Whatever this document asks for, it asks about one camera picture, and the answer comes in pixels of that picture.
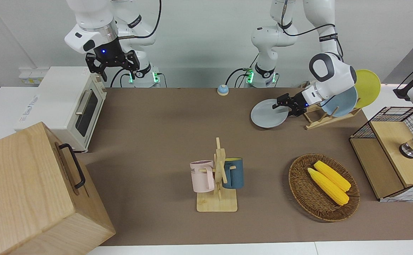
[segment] yellow corn cob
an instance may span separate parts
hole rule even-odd
[[[338,205],[345,205],[349,201],[349,196],[341,190],[337,185],[335,185],[332,181],[330,181],[326,176],[322,173],[313,170],[312,168],[307,168],[309,171],[310,177],[315,181],[320,188],[331,197],[334,202]]]
[[[338,172],[336,172],[330,166],[326,165],[323,161],[317,161],[317,163],[315,163],[313,166],[317,169],[318,172],[322,173],[324,176],[330,179],[341,190],[345,192],[350,190],[351,184]]]

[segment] wooden base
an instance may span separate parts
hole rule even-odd
[[[226,189],[221,183],[216,183],[214,191],[197,193],[197,211],[201,213],[235,212],[237,210],[236,190]]]
[[[337,121],[341,121],[341,120],[344,120],[344,119],[354,117],[356,114],[358,114],[361,111],[361,108],[355,108],[349,114],[347,114],[345,116],[341,116],[341,117],[333,117],[333,116],[328,115],[327,113],[324,113],[323,116],[319,120],[312,121],[310,119],[310,117],[307,115],[307,113],[315,112],[315,111],[318,111],[318,110],[322,110],[321,107],[319,107],[318,105],[313,105],[313,106],[311,106],[307,109],[306,113],[304,113],[304,117],[309,122],[309,124],[305,126],[305,128],[307,130],[316,129],[320,126],[325,126],[325,125],[328,125],[328,124],[331,124],[331,123],[334,123],[334,122],[337,122]],[[334,115],[334,113],[336,113],[337,110],[338,110],[338,107],[334,110],[333,114],[331,114],[331,115]]]

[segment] blue mug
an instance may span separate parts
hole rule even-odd
[[[226,158],[224,170],[227,176],[227,183],[222,181],[222,187],[226,189],[241,189],[244,186],[242,158]]]

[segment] oven door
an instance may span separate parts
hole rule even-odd
[[[80,103],[73,114],[74,120],[71,126],[71,133],[80,143],[79,148],[75,148],[77,151],[85,151],[87,149],[104,102],[93,81],[89,80],[89,83],[90,85],[86,86]]]

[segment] wire basket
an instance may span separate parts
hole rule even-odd
[[[347,191],[350,200],[346,205],[336,204],[310,177],[307,168],[314,168],[313,165],[318,160],[326,163],[350,182],[351,188]],[[306,154],[297,158],[290,166],[289,184],[299,205],[323,221],[334,222],[348,219],[359,206],[359,189],[353,176],[340,163],[325,155]]]

